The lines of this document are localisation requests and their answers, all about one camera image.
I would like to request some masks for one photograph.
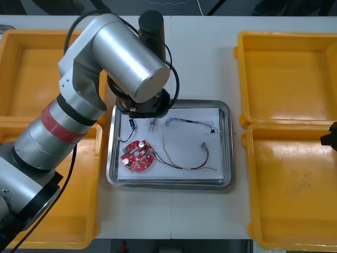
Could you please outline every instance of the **circuit board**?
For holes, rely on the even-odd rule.
[[[145,140],[134,141],[123,149],[121,156],[124,166],[134,172],[146,170],[153,162],[154,151],[151,145]]]

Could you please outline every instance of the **silver cylinder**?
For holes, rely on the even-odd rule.
[[[92,52],[112,80],[137,103],[154,97],[170,77],[170,69],[118,17],[96,34]]]
[[[12,157],[13,143],[0,146],[0,194],[11,213],[18,214],[51,180],[55,172],[35,176],[19,169]]]
[[[71,132],[83,135],[90,128],[68,116],[57,101],[46,110],[50,112],[49,117]],[[52,170],[67,157],[75,145],[76,143],[65,143],[51,133],[39,117],[17,138],[14,147],[16,154],[25,163],[37,169]]]

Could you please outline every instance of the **blue component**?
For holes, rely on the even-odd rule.
[[[128,121],[130,123],[131,128],[135,129],[136,128],[136,123],[135,123],[134,119],[129,119]]]

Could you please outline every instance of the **table surface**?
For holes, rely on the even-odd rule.
[[[19,29],[63,29],[74,16],[0,16]],[[124,17],[137,26],[138,17]],[[83,29],[92,18],[78,26]],[[235,181],[228,191],[117,189],[101,171],[98,238],[246,239],[249,197],[245,151],[241,145],[240,88],[233,56],[241,31],[337,32],[337,17],[166,16],[165,36],[178,71],[180,99],[221,100],[231,109]],[[166,88],[171,94],[175,83]]]

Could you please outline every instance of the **yellow container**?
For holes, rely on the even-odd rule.
[[[70,44],[80,35],[75,31]],[[0,43],[0,122],[36,119],[60,93],[58,62],[67,31],[9,30]],[[100,96],[105,100],[106,73]],[[104,115],[99,124],[104,124]]]
[[[240,123],[332,124],[337,119],[337,34],[242,32]]]
[[[15,141],[27,126],[25,122],[0,122],[0,143]],[[66,190],[21,248],[83,249],[97,236],[97,187],[103,145],[102,128],[95,124],[78,143]],[[72,153],[56,168],[63,176],[60,187],[68,175],[71,157]],[[13,248],[27,231],[19,233],[8,247]]]
[[[252,124],[249,234],[264,249],[337,251],[337,152],[329,125]]]

